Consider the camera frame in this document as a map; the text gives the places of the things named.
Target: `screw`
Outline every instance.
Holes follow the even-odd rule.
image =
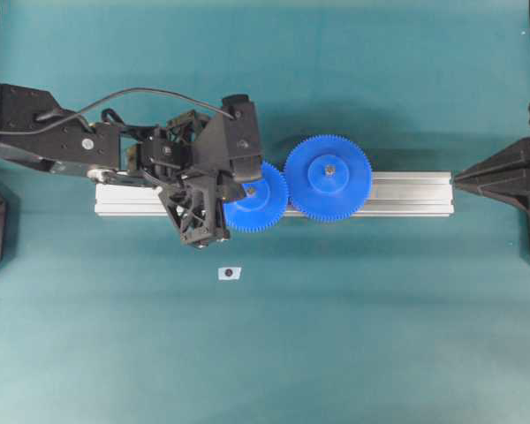
[[[326,165],[326,167],[324,168],[324,172],[328,177],[331,177],[336,173],[336,167],[334,165]]]
[[[80,144],[85,150],[92,150],[95,148],[95,143],[90,139],[83,139]]]

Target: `aluminum rail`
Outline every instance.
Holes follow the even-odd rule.
[[[360,216],[449,216],[453,214],[450,172],[374,172]],[[153,188],[96,185],[99,216],[166,216]],[[303,216],[289,205],[285,216]]]

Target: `small blue gear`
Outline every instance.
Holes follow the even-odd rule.
[[[371,192],[369,160],[337,135],[317,135],[298,144],[286,160],[284,177],[292,206],[322,222],[351,216]]]
[[[259,181],[243,184],[246,197],[241,201],[225,203],[226,223],[243,232],[267,230],[284,214],[289,202],[289,189],[283,174],[270,163],[263,162],[263,176]]]

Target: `wire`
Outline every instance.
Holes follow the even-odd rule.
[[[105,103],[107,101],[110,101],[112,99],[115,99],[117,97],[120,97],[122,95],[128,95],[130,93],[150,93],[154,95],[167,95],[169,97],[175,97],[181,100],[184,100],[186,102],[190,102],[192,104],[195,104],[197,106],[200,106],[204,109],[212,110],[215,113],[220,113],[224,115],[225,117],[228,117],[229,119],[233,119],[234,117],[230,115],[228,112],[221,110],[217,108],[216,106],[212,106],[211,104],[208,104],[206,102],[202,102],[200,100],[193,99],[191,97],[188,97],[186,95],[182,95],[180,93],[176,93],[174,91],[168,91],[168,90],[162,90],[160,88],[145,88],[145,87],[134,87],[134,88],[127,88],[125,90],[120,90],[117,92],[112,93],[111,95],[107,95],[106,97],[103,97],[100,100],[97,100],[96,102],[90,103],[87,107],[82,108],[78,112],[74,112],[71,115],[68,115],[62,119],[59,119],[58,121],[55,121],[52,124],[46,125],[43,128],[40,128],[39,130],[34,131],[1,131],[0,135],[37,135],[41,133],[45,133],[49,130],[52,130],[53,128],[56,128],[66,122],[69,122],[73,120],[76,117],[79,117],[83,113],[87,113],[88,111],[94,109],[95,107],[99,106],[102,103]]]

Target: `green tabletop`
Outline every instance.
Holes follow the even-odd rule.
[[[530,134],[527,2],[2,1],[0,82],[68,109],[249,93],[276,165],[337,133],[375,170],[457,172]],[[166,218],[96,216],[85,179],[0,162],[0,189],[0,424],[530,423],[514,208],[455,192],[449,218],[285,218],[195,251]]]

